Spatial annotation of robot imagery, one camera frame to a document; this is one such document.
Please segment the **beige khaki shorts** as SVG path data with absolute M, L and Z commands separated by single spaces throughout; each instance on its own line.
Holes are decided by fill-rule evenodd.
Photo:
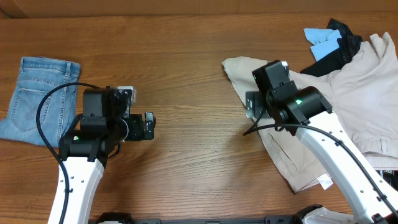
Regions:
M 290 72 L 298 89 L 314 86 L 376 170 L 397 170 L 397 55 L 391 36 L 373 34 L 350 63 L 322 77 Z M 294 192 L 318 184 L 326 170 L 295 136 L 263 129 L 262 142 Z

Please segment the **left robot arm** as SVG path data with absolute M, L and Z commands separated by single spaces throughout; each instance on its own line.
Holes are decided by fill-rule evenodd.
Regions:
M 89 88 L 83 93 L 83 112 L 61 137 L 58 185 L 49 223 L 88 223 L 97 186 L 108 159 L 124 141 L 154 138 L 153 113 L 132 114 L 132 86 Z

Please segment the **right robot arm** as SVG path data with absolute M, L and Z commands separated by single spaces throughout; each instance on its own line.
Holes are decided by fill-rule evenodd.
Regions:
M 352 214 L 313 204 L 290 216 L 291 223 L 397 223 L 397 190 L 370 165 L 344 131 L 332 105 L 314 86 L 299 90 L 287 62 L 275 60 L 252 76 L 262 95 L 263 112 L 274 123 L 253 124 L 245 133 L 284 129 L 321 162 L 348 201 Z

